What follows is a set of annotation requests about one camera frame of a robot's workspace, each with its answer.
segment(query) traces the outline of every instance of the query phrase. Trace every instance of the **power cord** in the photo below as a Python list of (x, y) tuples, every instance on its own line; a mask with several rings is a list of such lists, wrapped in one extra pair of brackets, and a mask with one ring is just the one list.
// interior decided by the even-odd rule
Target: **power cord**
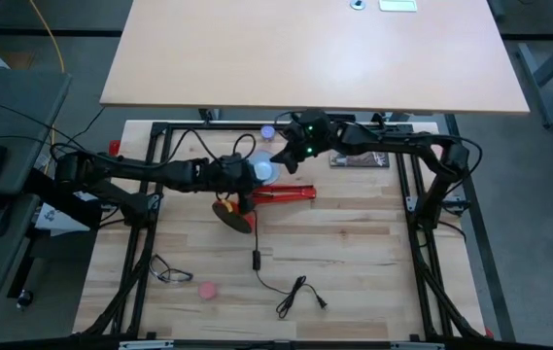
[(292, 290), (290, 292), (283, 292), (279, 289), (276, 289), (274, 287), (268, 286), (259, 276), (259, 270), (260, 270), (260, 250), (259, 250), (259, 216), (257, 214), (256, 210), (253, 210), (253, 213), (255, 214), (255, 250), (253, 251), (253, 270), (257, 274), (257, 278), (259, 279), (259, 282), (267, 289), (272, 290), (276, 293), (280, 293), (285, 297), (281, 303), (276, 306), (276, 312), (278, 313), (278, 317), (282, 320), (285, 317), (287, 317), (287, 314), (289, 313), (289, 310), (294, 306), (295, 301), (295, 295), (297, 294), (297, 291), (300, 290), (300, 288), (306, 286), (313, 291), (313, 294), (315, 294), (315, 298), (317, 299), (317, 302), (319, 303), (319, 306), (322, 309), (326, 309), (326, 306), (328, 304), (317, 294), (317, 291), (313, 286), (306, 283), (306, 276), (299, 276), (295, 280), (294, 286), (292, 287)]
[(449, 193), (453, 192), (456, 188), (461, 186), (462, 183), (466, 179), (468, 179), (470, 176), (472, 176), (472, 173), (474, 173), (474, 171), (477, 170), (477, 168), (479, 167), (479, 164), (481, 164), (481, 159), (483, 159), (483, 149), (481, 148), (481, 146), (478, 143), (476, 143), (476, 142), (474, 142), (470, 139), (467, 139), (465, 137), (462, 137), (462, 136), (450, 136), (450, 137), (453, 138), (453, 139), (462, 141), (462, 142), (466, 142), (466, 143), (474, 146), (477, 149), (477, 151), (479, 152), (479, 157), (477, 157), (477, 161), (474, 163), (473, 167), (467, 172), (467, 174), (462, 178), (462, 180), (458, 181), (455, 185), (453, 185), (452, 188), (447, 190), (446, 194), (449, 194)]
[(102, 222), (112, 218), (116, 213), (119, 212), (121, 208), (119, 206), (117, 206), (116, 208), (114, 208), (114, 210), (112, 211), (112, 213), (108, 214), (105, 218), (101, 219)]
[(36, 142), (38, 142), (38, 143), (42, 143), (42, 144), (49, 145), (49, 146), (52, 145), (52, 144), (50, 144), (49, 142), (47, 142), (47, 140), (39, 140), (39, 139), (37, 139), (37, 138), (29, 137), (29, 136), (2, 135), (2, 136), (0, 136), (0, 139), (2, 139), (2, 138), (18, 138), (18, 139), (23, 139), (23, 140), (36, 141)]
[[(62, 52), (60, 52), (60, 47), (58, 46), (58, 43), (55, 41), (55, 37), (53, 37), (53, 33), (52, 33), (52, 30), (50, 29), (50, 27), (47, 25), (47, 21), (45, 20), (45, 18), (43, 17), (43, 14), (41, 14), (41, 12), (39, 11), (39, 8), (36, 6), (36, 4), (34, 3), (34, 0), (29, 0), (30, 1), (30, 5), (32, 6), (32, 9), (34, 10), (34, 12), (36, 13), (36, 16), (39, 18), (39, 20), (41, 21), (41, 23), (43, 23), (43, 26), (45, 27), (45, 29), (47, 30), (47, 33), (50, 35), (50, 38), (52, 39), (52, 43), (53, 43), (53, 47), (55, 48), (55, 53), (57, 53), (58, 55), (58, 61), (60, 63), (60, 72), (62, 74), (65, 73), (65, 69), (64, 69), (64, 58), (62, 58)], [(52, 144), (55, 143), (55, 129), (52, 129)], [(47, 172), (50, 168), (50, 164), (47, 163), (45, 165), (45, 174), (47, 175)]]
[[(70, 138), (71, 138), (71, 137), (69, 137), (67, 134), (65, 134), (64, 132), (62, 132), (62, 131), (56, 129), (55, 127), (49, 126), (49, 125), (45, 124), (44, 122), (39, 122), (39, 121), (35, 120), (34, 118), (32, 118), (32, 117), (30, 117), (30, 116), (28, 116), (28, 115), (26, 115), (26, 114), (23, 114), (22, 112), (17, 111), (17, 110), (15, 110), (15, 109), (13, 109), (13, 108), (6, 107), (6, 106), (3, 106), (3, 105), (1, 105), (1, 104), (0, 104), (0, 108), (2, 108), (2, 109), (4, 109), (4, 110), (7, 110), (7, 111), (9, 111), (9, 112), (13, 112), (13, 113), (19, 115), (20, 117), (24, 117), (24, 118), (28, 119), (29, 121), (31, 121), (31, 122), (33, 122), (33, 123), (36, 123), (36, 124), (38, 124), (38, 125), (40, 125), (40, 126), (46, 128), (47, 130), (53, 130), (53, 131), (59, 133), (60, 135), (66, 137), (67, 139), (70, 139)], [(80, 145), (77, 141), (73, 141), (73, 143), (76, 144), (76, 145), (78, 145), (81, 149), (84, 148), (84, 147), (83, 147), (82, 145)]]
[[(449, 223), (445, 223), (445, 222), (443, 222), (443, 221), (438, 221), (438, 223), (441, 224), (441, 225), (445, 225), (446, 227), (452, 228), (452, 229), (454, 229), (455, 231), (457, 231), (459, 234), (462, 235), (462, 237), (464, 238), (464, 242), (466, 243), (466, 241), (467, 241), (467, 234), (466, 234), (461, 228), (459, 228), (459, 227), (457, 227), (457, 226), (455, 226), (455, 225), (449, 224)], [(425, 242), (425, 243), (421, 244), (421, 245), (419, 246), (419, 248), (425, 248), (425, 247), (427, 247), (427, 246), (428, 246), (428, 242)]]
[[(154, 261), (159, 261), (161, 264), (164, 265), (165, 269), (162, 272), (157, 272), (157, 270), (153, 266)], [(186, 272), (178, 268), (170, 267), (168, 262), (166, 262), (159, 254), (155, 254), (151, 257), (151, 260), (149, 261), (149, 272), (159, 282), (163, 282), (163, 283), (173, 283), (173, 284), (184, 283), (184, 282), (191, 281), (192, 278), (194, 277), (194, 275), (190, 272)], [(179, 279), (173, 279), (171, 277), (172, 273), (180, 274), (182, 275), (182, 277)]]
[(105, 107), (101, 107), (101, 109), (99, 110), (99, 112), (97, 112), (97, 114), (94, 116), (94, 118), (92, 118), (90, 120), (90, 122), (88, 123), (86, 128), (84, 130), (76, 133), (75, 135), (73, 135), (71, 138), (69, 138), (69, 140), (66, 143), (68, 143), (68, 144), (70, 144), (71, 142), (76, 143), (75, 139), (78, 138), (79, 136), (82, 136), (85, 133), (87, 133), (90, 130), (90, 128), (92, 127), (92, 125), (94, 124), (94, 122), (96, 122), (99, 119), (99, 117), (101, 117), (101, 114), (103, 113), (104, 110), (105, 110)]
[[(214, 162), (216, 162), (217, 164), (219, 164), (220, 166), (223, 165), (222, 161), (216, 157), (216, 155), (214, 155), (213, 152), (211, 152), (211, 150), (209, 149), (209, 147), (207, 146), (207, 144), (205, 144), (205, 141), (202, 139), (202, 137), (200, 136), (200, 134), (194, 130), (194, 129), (187, 129), (183, 134), (181, 134), (181, 137), (179, 138), (179, 141), (177, 141), (177, 145), (175, 146), (175, 148), (172, 150), (172, 153), (170, 154), (170, 156), (168, 157), (168, 159), (164, 162), (161, 162), (159, 164), (156, 164), (156, 165), (135, 165), (135, 164), (123, 164), (123, 166), (126, 166), (126, 167), (130, 167), (130, 168), (134, 168), (134, 169), (159, 169), (161, 167), (164, 167), (166, 166), (166, 164), (168, 164), (172, 158), (177, 154), (177, 151), (179, 150), (179, 147), (181, 146), (181, 143), (183, 142), (183, 140), (186, 138), (186, 135), (188, 135), (189, 133), (193, 133), (196, 138), (198, 139), (198, 142), (200, 142), (200, 145), (202, 145), (202, 147), (204, 148), (204, 150), (207, 152), (207, 154), (209, 154), (209, 156), (214, 160)], [(255, 147), (257, 146), (257, 139), (255, 138), (255, 136), (253, 136), (252, 134), (243, 134), (241, 135), (237, 141), (235, 141), (235, 147), (237, 146), (237, 144), (239, 143), (239, 141), (242, 139), (242, 138), (245, 138), (245, 137), (250, 137), (252, 140), (253, 140), (253, 148), (252, 150), (245, 156), (242, 157), (242, 159), (240, 160), (237, 160), (237, 161), (231, 161), (231, 162), (227, 162), (226, 164), (234, 164), (234, 163), (237, 163), (237, 162), (240, 162), (240, 161), (243, 161), (243, 160), (246, 160), (251, 154), (252, 152), (254, 151)], [(113, 158), (110, 158), (110, 157), (105, 157), (105, 156), (101, 156), (99, 154), (96, 154), (94, 152), (91, 152), (91, 151), (87, 151), (85, 150), (83, 147), (81, 148), (77, 148), (73, 145), (70, 145), (68, 143), (55, 143), (52, 145), (52, 147), (50, 148), (50, 153), (52, 155), (52, 158), (53, 160), (55, 161), (58, 161), (58, 158), (57, 156), (55, 155), (55, 149), (57, 148), (68, 148), (68, 149), (71, 149), (71, 150), (74, 150), (74, 151), (83, 151), (85, 153), (87, 153), (88, 155), (90, 155), (91, 157), (94, 157), (94, 158), (98, 158), (100, 160), (103, 160), (103, 161), (106, 161), (106, 162), (109, 162), (109, 163), (121, 163), (123, 157), (122, 156), (119, 156), (117, 157), (118, 160), (115, 160)]]
[(122, 223), (122, 222), (124, 222), (124, 219), (113, 220), (111, 222), (107, 222), (107, 223), (99, 225), (99, 227), (97, 229), (102, 229), (106, 226), (113, 225), (113, 224), (118, 224), (118, 223)]

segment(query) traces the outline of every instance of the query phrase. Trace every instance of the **wooden table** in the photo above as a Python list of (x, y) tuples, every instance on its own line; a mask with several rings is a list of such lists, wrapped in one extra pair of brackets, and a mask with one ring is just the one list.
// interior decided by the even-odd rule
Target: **wooden table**
[[(127, 122), (121, 154), (144, 158), (151, 125)], [(415, 131), (437, 132), (435, 123), (413, 125)], [(217, 155), (228, 154), (240, 135), (232, 130), (199, 132)], [(173, 144), (180, 133), (173, 135)], [(242, 141), (239, 152), (247, 153), (250, 146), (247, 139)], [(283, 147), (282, 139), (258, 144), (258, 149), (272, 153)], [(188, 135), (176, 158), (198, 157), (207, 154), (197, 139)], [(312, 294), (303, 289), (286, 320), (279, 320), (275, 312), (283, 296), (265, 289), (252, 270), (255, 238), (219, 221), (211, 211), (212, 193), (166, 190), (155, 253), (172, 266), (194, 273), (194, 280), (173, 286), (150, 276), (140, 333), (155, 331), (158, 338), (238, 340), (405, 340), (412, 333), (423, 334), (396, 159), (390, 157), (388, 169), (332, 169), (328, 153), (306, 160), (294, 175), (283, 167), (278, 183), (312, 184), (318, 197), (258, 207), (260, 274), (266, 283), (284, 290), (291, 288), (296, 277), (306, 275), (328, 303), (328, 309), (321, 310)], [(430, 184), (432, 174), (424, 164), (423, 174)], [(135, 181), (115, 179), (115, 183), (130, 192), (138, 191)], [(443, 220), (459, 225), (452, 218)], [(435, 232), (447, 294), (483, 332), (465, 242), (450, 228), (439, 227)], [(129, 228), (123, 225), (99, 231), (76, 332), (94, 322), (119, 288), (128, 236)], [(216, 298), (204, 301), (198, 296), (197, 285), (203, 281), (218, 285)], [(430, 296), (439, 329), (431, 292)], [(133, 299), (129, 297), (125, 308), (125, 324)]]
[(486, 0), (135, 0), (108, 106), (528, 113)]

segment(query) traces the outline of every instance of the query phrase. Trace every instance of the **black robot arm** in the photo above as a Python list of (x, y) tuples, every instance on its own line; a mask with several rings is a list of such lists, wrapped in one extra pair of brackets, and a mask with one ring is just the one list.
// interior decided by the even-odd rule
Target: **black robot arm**
[[(332, 120), (320, 110), (308, 110), (283, 130), (285, 149), (271, 160), (283, 163), (290, 173), (300, 162), (328, 150), (356, 156), (366, 152), (390, 152), (419, 157), (435, 174), (432, 185), (423, 198), (417, 200), (413, 217), (417, 224), (436, 228), (441, 204), (449, 187), (467, 175), (468, 148), (452, 136), (414, 133), (409, 125), (381, 125), (371, 131), (357, 123)], [(442, 149), (438, 158), (432, 146)]]
[[(161, 193), (129, 193), (112, 184), (108, 178), (160, 183), (181, 193), (237, 193), (240, 201), (261, 186), (254, 167), (239, 154), (208, 158), (172, 160), (147, 164), (142, 160), (77, 151), (60, 157), (55, 182), (70, 193), (84, 191), (119, 206), (129, 225), (145, 226), (161, 201)], [(252, 202), (246, 209), (252, 210)]]

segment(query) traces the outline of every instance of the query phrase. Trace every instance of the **wooden tabletop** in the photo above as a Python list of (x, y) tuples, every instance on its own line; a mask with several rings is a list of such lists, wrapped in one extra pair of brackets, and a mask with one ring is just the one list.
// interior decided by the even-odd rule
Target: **wooden tabletop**
[[(127, 122), (121, 154), (144, 158), (151, 125)], [(435, 123), (413, 125), (415, 130), (437, 132)], [(199, 132), (216, 154), (228, 154), (240, 135), (239, 131)], [(175, 131), (173, 143), (180, 133)], [(275, 153), (283, 146), (281, 141), (259, 141), (258, 149)], [(239, 152), (249, 150), (246, 139)], [(208, 156), (196, 138), (188, 135), (177, 159), (197, 157)], [(258, 206), (260, 275), (282, 290), (290, 290), (295, 278), (306, 275), (307, 282), (328, 303), (328, 309), (321, 310), (311, 292), (302, 289), (285, 320), (279, 320), (275, 312), (283, 296), (265, 289), (252, 270), (255, 238), (219, 221), (211, 210), (212, 193), (165, 191), (155, 253), (173, 267), (193, 273), (194, 280), (175, 286), (150, 276), (140, 333), (155, 331), (159, 338), (237, 340), (405, 340), (412, 333), (423, 334), (394, 155), (390, 161), (388, 169), (334, 169), (323, 154), (306, 160), (294, 175), (282, 169), (278, 183), (312, 184), (318, 197)], [(432, 174), (425, 165), (423, 168), (426, 184), (430, 184)], [(138, 191), (137, 182), (115, 179), (115, 183)], [(443, 220), (459, 225), (452, 218)], [(465, 242), (447, 227), (439, 227), (435, 235), (447, 293), (483, 332)], [(90, 326), (118, 290), (128, 236), (129, 228), (123, 225), (99, 231), (76, 332)], [(198, 284), (205, 281), (218, 286), (219, 295), (209, 301), (197, 293)], [(133, 295), (125, 309), (125, 326), (132, 305)], [(435, 306), (432, 315), (439, 329)]]
[(104, 105), (527, 113), (486, 0), (135, 0)]

